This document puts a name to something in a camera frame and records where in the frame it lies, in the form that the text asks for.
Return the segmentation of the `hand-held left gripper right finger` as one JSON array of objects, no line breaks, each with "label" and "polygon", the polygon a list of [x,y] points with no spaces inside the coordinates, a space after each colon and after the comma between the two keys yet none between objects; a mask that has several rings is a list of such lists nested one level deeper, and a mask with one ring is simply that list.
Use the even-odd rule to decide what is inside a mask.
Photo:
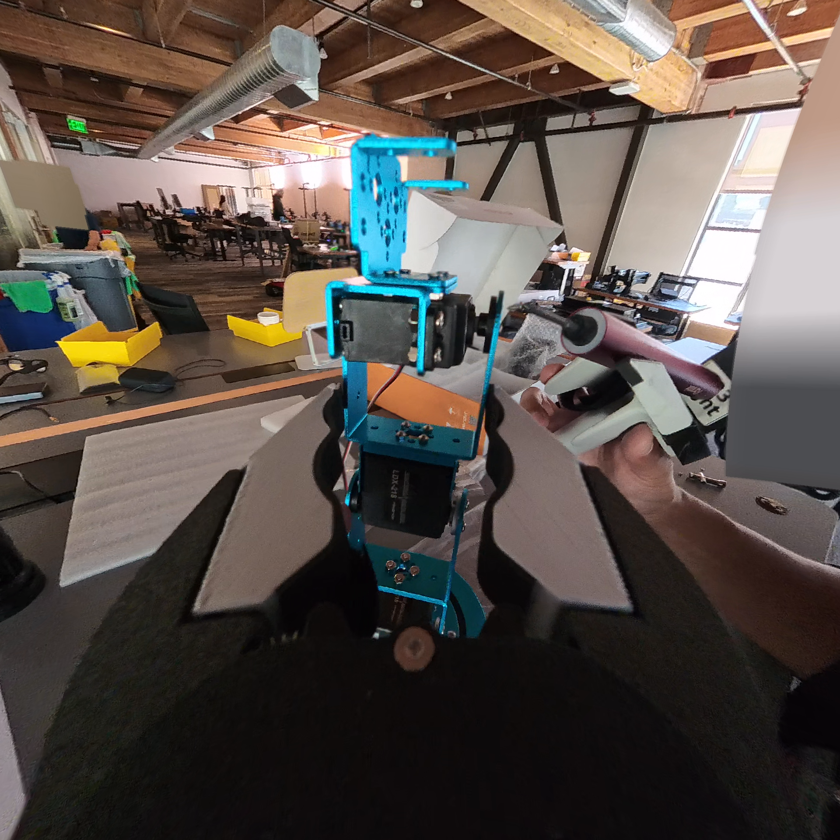
[{"label": "hand-held left gripper right finger", "polygon": [[578,459],[507,393],[486,398],[486,468],[478,581],[550,639],[563,613],[632,615],[634,603]]}]

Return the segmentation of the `red electric screwdriver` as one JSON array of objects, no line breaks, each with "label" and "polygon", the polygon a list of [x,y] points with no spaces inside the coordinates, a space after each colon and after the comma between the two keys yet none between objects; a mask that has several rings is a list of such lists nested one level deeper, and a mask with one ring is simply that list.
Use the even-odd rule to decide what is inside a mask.
[{"label": "red electric screwdriver", "polygon": [[561,326],[563,352],[574,361],[585,360],[607,370],[626,360],[655,362],[665,367],[678,393],[693,400],[711,399],[730,386],[727,374],[683,358],[602,309],[581,308],[564,318],[540,318]]}]

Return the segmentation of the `blue toy robot arm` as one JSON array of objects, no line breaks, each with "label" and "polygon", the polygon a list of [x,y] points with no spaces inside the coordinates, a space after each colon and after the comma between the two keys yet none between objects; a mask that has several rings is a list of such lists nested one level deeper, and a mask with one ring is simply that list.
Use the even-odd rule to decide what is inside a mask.
[{"label": "blue toy robot arm", "polygon": [[[331,281],[325,290],[328,352],[341,359],[345,452],[358,466],[345,478],[351,545],[371,561],[381,597],[377,633],[392,634],[410,613],[444,636],[477,637],[485,623],[478,596],[455,571],[469,506],[456,495],[461,463],[480,451],[490,374],[501,326],[503,294],[477,317],[457,276],[402,267],[412,188],[453,191],[464,182],[404,181],[403,156],[453,158],[446,138],[385,139],[368,135],[351,148],[350,235],[362,278]],[[462,427],[433,419],[373,416],[381,396],[396,394],[407,369],[419,375],[460,365],[475,332],[487,353],[477,411]]]}]

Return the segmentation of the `person's right forearm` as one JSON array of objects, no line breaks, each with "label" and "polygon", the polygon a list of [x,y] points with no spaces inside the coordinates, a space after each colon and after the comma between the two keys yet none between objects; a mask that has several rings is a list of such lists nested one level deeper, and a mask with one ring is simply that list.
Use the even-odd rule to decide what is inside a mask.
[{"label": "person's right forearm", "polygon": [[647,454],[638,509],[720,615],[795,675],[838,662],[838,568],[803,558],[677,487],[671,460]]}]

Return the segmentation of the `person's right hand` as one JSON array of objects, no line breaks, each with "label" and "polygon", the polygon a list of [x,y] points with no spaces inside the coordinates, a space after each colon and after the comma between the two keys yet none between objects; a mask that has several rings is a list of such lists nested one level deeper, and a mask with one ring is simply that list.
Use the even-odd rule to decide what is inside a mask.
[{"label": "person's right hand", "polygon": [[[545,395],[541,386],[532,385],[515,397],[537,424],[551,433],[582,418]],[[645,424],[584,452],[579,460],[598,468],[647,521],[667,516],[686,497],[676,484],[671,459]]]}]

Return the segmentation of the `white foam sheet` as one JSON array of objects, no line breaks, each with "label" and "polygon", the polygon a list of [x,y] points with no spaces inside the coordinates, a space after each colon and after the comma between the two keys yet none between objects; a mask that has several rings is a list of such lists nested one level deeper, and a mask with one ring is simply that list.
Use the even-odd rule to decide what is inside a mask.
[{"label": "white foam sheet", "polygon": [[307,405],[301,395],[90,436],[59,585],[152,555],[230,470]]}]

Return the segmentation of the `white orange cardboard box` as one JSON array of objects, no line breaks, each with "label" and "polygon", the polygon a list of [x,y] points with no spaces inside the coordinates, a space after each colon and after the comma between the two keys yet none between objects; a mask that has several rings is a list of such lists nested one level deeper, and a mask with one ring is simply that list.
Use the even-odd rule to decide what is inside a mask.
[{"label": "white orange cardboard box", "polygon": [[[506,302],[516,301],[560,226],[529,209],[468,197],[383,188],[364,199],[359,233],[362,278],[329,292],[329,346],[343,361],[345,432],[389,466],[425,463],[454,469],[474,458]],[[412,396],[408,418],[370,416],[374,365],[424,376],[461,365],[475,334],[484,340],[478,403],[453,419],[437,418],[430,397]]]}]

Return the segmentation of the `large window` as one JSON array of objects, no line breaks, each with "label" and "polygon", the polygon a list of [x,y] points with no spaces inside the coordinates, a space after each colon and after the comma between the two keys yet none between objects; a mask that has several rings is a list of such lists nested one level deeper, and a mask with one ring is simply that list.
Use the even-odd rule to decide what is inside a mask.
[{"label": "large window", "polygon": [[696,280],[692,320],[733,328],[742,307],[763,222],[799,110],[764,112],[745,120],[684,265]]}]

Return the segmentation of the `light plywood chair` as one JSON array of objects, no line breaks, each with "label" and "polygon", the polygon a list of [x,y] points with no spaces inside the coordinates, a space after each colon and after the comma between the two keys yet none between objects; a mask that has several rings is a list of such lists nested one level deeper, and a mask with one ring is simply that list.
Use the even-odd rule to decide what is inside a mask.
[{"label": "light plywood chair", "polygon": [[350,267],[315,269],[289,274],[285,280],[281,324],[288,333],[300,333],[306,343],[305,353],[295,357],[300,371],[339,369],[340,359],[319,351],[314,334],[327,325],[326,289],[333,281],[352,280],[359,276]]}]

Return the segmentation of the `large yellow plastic bin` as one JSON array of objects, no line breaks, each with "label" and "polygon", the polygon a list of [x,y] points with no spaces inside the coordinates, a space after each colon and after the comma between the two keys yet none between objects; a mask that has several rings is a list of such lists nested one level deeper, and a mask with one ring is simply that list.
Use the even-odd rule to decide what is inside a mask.
[{"label": "large yellow plastic bin", "polygon": [[75,368],[90,364],[112,364],[129,368],[157,349],[163,338],[158,322],[142,330],[110,332],[103,322],[75,331],[57,346]]}]

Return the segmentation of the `grey trash bin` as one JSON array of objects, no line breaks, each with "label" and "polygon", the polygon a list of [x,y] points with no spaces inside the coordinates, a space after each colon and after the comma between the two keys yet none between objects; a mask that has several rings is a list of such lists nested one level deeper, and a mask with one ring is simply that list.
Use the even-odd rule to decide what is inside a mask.
[{"label": "grey trash bin", "polygon": [[88,304],[108,331],[138,328],[131,302],[132,274],[118,250],[20,248],[17,257],[20,269],[67,274],[70,284],[85,292]]}]

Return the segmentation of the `row of wooden desks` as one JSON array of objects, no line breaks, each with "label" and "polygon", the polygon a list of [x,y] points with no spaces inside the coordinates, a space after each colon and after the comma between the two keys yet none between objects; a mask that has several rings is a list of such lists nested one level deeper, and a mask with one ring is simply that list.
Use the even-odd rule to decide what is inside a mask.
[{"label": "row of wooden desks", "polygon": [[327,213],[297,214],[286,209],[288,221],[271,216],[271,198],[257,189],[246,193],[246,210],[235,214],[235,193],[230,186],[209,186],[208,206],[183,206],[177,195],[167,199],[158,191],[161,205],[119,203],[123,228],[150,232],[157,247],[170,258],[226,261],[230,250],[239,261],[255,258],[259,267],[281,266],[291,270],[359,265],[359,251],[351,245],[348,224]]}]

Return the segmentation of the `blue plastic bin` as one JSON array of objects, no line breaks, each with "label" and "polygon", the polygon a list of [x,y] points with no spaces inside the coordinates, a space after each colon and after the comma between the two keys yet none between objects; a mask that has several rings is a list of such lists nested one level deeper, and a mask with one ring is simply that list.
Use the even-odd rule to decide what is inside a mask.
[{"label": "blue plastic bin", "polygon": [[22,313],[1,293],[1,335],[7,350],[43,350],[56,346],[59,340],[73,333],[74,327],[60,316],[56,304],[56,283],[44,272],[33,270],[2,270],[1,281],[34,280],[43,277],[48,281],[55,307],[47,314]]}]

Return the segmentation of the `silver spiral ventilation duct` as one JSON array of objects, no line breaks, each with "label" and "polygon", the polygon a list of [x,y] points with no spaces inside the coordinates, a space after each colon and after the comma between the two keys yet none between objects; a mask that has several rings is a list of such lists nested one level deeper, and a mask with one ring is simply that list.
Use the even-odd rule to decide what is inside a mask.
[{"label": "silver spiral ventilation duct", "polygon": [[646,61],[664,58],[676,40],[676,26],[648,1],[569,1],[606,33]]}]

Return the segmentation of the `capped silver spiral duct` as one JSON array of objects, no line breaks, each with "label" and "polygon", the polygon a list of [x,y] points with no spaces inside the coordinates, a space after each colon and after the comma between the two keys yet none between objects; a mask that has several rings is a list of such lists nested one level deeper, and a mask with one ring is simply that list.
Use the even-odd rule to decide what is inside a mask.
[{"label": "capped silver spiral duct", "polygon": [[175,112],[137,150],[154,160],[177,144],[213,141],[214,128],[269,99],[298,110],[319,100],[320,51],[301,31],[279,25]]}]

